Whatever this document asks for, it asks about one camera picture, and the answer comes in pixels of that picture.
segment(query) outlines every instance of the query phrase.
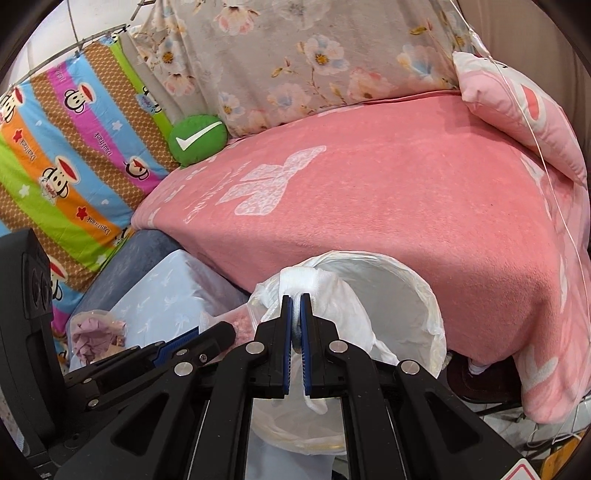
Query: white checkmark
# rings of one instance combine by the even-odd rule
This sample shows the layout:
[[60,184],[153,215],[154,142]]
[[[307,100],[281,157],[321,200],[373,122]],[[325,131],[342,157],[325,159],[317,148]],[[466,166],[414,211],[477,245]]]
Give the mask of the white checkmark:
[[203,129],[201,129],[199,132],[197,132],[196,134],[191,135],[188,139],[183,140],[182,138],[177,137],[177,142],[178,142],[178,146],[181,147],[181,149],[183,151],[185,151],[186,149],[188,149],[191,145],[193,145],[199,138],[201,138],[202,136],[204,136],[207,132],[209,132],[212,128],[217,127],[218,125],[221,125],[221,122],[215,122],[214,124],[211,124]]

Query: white wall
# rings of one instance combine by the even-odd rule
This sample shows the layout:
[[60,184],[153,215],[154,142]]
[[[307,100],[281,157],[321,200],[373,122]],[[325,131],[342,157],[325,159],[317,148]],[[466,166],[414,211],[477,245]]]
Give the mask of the white wall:
[[[107,28],[129,23],[138,2],[139,0],[70,0],[78,38],[90,37]],[[152,5],[142,7],[133,25],[143,23],[151,8]],[[75,42],[67,4],[63,1],[35,30],[13,64],[10,74],[0,83],[0,94],[10,83],[16,82],[29,70]]]

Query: pink blanket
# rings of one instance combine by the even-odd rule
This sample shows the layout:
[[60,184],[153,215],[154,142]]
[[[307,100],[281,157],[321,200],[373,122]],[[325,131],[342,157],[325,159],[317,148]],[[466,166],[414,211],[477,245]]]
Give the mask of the pink blanket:
[[[534,158],[453,93],[342,108],[171,173],[133,226],[249,291],[329,250],[390,255],[431,285],[449,348],[481,364],[515,356],[525,412],[549,423],[589,383],[588,301]],[[550,180],[591,285],[587,191]]]

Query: brown stool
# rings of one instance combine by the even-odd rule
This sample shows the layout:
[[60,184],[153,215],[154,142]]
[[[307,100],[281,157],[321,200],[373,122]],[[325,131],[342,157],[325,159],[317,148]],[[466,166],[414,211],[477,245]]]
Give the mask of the brown stool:
[[450,389],[462,400],[500,404],[478,412],[481,417],[521,406],[521,380],[512,357],[491,365],[480,375],[472,375],[468,359],[454,353],[446,371]]

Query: green cushion with checkmark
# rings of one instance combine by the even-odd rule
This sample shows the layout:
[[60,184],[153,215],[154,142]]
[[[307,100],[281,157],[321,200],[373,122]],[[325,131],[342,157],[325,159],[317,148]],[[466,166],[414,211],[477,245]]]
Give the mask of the green cushion with checkmark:
[[228,141],[226,125],[213,115],[194,115],[177,123],[170,132],[170,153],[182,168],[223,150]]

